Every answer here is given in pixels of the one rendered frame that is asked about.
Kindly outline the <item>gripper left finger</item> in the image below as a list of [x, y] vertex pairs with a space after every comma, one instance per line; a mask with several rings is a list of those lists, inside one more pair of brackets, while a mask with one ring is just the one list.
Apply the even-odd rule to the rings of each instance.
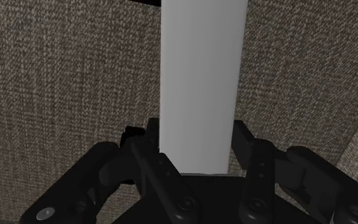
[[127, 127], [121, 145], [92, 146], [20, 217], [19, 224], [97, 224], [106, 200], [124, 183], [141, 196], [111, 224], [200, 224], [201, 205], [158, 148], [159, 121]]

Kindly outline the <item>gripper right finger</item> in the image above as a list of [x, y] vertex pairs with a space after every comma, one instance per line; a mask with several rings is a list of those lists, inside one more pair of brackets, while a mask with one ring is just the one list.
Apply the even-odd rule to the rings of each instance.
[[279, 150], [233, 123], [231, 148], [246, 171], [244, 224], [358, 224], [358, 182], [304, 146]]

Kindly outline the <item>white rectangular block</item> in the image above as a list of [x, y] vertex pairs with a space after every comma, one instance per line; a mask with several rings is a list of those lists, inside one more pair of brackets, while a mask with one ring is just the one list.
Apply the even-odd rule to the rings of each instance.
[[162, 0], [160, 150], [178, 171], [225, 174], [248, 0]]

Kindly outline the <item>grey-brown woven fabric sofa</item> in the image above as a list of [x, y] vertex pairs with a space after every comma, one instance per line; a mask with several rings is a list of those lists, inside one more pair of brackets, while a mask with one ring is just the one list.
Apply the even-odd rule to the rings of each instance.
[[[159, 98], [159, 8], [0, 0], [0, 224]], [[249, 0], [235, 117], [358, 181], [358, 0]]]

